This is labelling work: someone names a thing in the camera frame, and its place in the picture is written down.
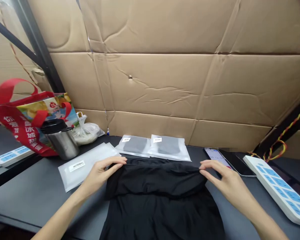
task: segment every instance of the white plastic bag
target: white plastic bag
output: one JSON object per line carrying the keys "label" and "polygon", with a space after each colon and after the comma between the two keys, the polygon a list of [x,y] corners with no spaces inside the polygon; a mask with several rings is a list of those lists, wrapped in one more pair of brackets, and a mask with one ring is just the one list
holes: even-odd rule
{"label": "white plastic bag", "polygon": [[184,138],[151,135],[150,157],[191,162]]}
{"label": "white plastic bag", "polygon": [[105,134],[95,123],[84,123],[87,115],[77,112],[80,126],[72,130],[72,135],[78,145],[85,145],[94,142],[98,137]]}
{"label": "white plastic bag", "polygon": [[148,153],[151,146],[151,139],[123,135],[116,149],[119,153],[130,154],[139,157],[150,157]]}
{"label": "white plastic bag", "polygon": [[86,179],[95,162],[114,156],[121,155],[111,143],[102,143],[58,167],[66,192],[79,186]]}

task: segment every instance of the power strip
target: power strip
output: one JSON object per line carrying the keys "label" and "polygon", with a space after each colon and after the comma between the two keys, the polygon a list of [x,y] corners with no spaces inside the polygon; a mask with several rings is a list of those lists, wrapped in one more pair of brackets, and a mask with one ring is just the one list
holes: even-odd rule
{"label": "power strip", "polygon": [[25,157],[30,156],[34,152],[29,148],[22,146],[0,156],[0,167],[8,167]]}
{"label": "power strip", "polygon": [[245,156],[243,160],[286,216],[300,225],[300,195],[262,159]]}

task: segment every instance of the hand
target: hand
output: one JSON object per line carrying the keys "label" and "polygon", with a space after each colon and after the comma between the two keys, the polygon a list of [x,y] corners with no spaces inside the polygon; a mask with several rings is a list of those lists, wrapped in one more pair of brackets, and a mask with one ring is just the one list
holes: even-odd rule
{"label": "hand", "polygon": [[[96,162],[87,178],[78,188],[78,192],[83,199],[88,198],[95,193],[119,168],[126,164],[125,157],[109,157],[102,161]],[[116,163],[112,168],[105,171],[105,168],[112,163]]]}
{"label": "hand", "polygon": [[[239,174],[215,160],[200,162],[200,173],[215,185],[225,198],[242,214],[248,217],[251,208],[260,207]],[[208,173],[205,169],[213,168],[219,172],[222,179],[219,180]]]}

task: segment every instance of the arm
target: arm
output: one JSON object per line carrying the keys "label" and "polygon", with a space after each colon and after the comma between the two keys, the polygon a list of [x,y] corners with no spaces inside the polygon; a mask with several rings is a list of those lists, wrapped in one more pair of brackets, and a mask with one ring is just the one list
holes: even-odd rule
{"label": "arm", "polygon": [[[81,205],[95,193],[107,179],[120,167],[126,164],[124,157],[110,157],[103,161],[96,162],[86,180],[40,229],[32,240],[60,240],[67,230],[71,220],[76,215]],[[105,168],[112,163],[117,163],[109,170]]]}
{"label": "arm", "polygon": [[[200,173],[212,182],[225,198],[251,221],[262,240],[288,240],[276,222],[259,205],[237,172],[218,161],[205,160],[200,163]],[[213,168],[218,171],[222,179],[219,180],[212,176],[205,170],[206,168]]]}

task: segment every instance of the table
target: table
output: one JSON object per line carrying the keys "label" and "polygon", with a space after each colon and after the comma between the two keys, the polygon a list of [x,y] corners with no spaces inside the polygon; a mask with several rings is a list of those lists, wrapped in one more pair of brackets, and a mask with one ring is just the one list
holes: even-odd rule
{"label": "table", "polygon": [[[0,155],[21,146],[21,143],[16,141],[12,133],[10,133],[4,126],[0,125]],[[0,168],[0,186],[36,163],[41,158],[42,157],[38,155],[31,155],[7,168]]]}
{"label": "table", "polygon": [[272,166],[277,167],[283,173],[288,175],[291,178],[291,183],[298,183],[300,185],[300,160],[281,157],[275,160],[270,161]]}
{"label": "table", "polygon": [[[120,137],[102,136],[93,144],[82,146],[84,153],[102,142],[116,146]],[[207,159],[202,148],[187,146],[194,166]],[[0,187],[0,222],[37,232],[76,189],[65,193],[58,157],[43,158]],[[217,176],[214,170],[209,172]],[[256,178],[243,179],[265,211],[290,239],[300,239],[300,226],[292,223]],[[227,239],[254,240],[259,236],[253,225],[209,181],[206,184],[218,205]],[[76,239],[98,239],[107,216],[109,202],[103,200],[105,186],[91,196],[72,221],[66,236]]]}

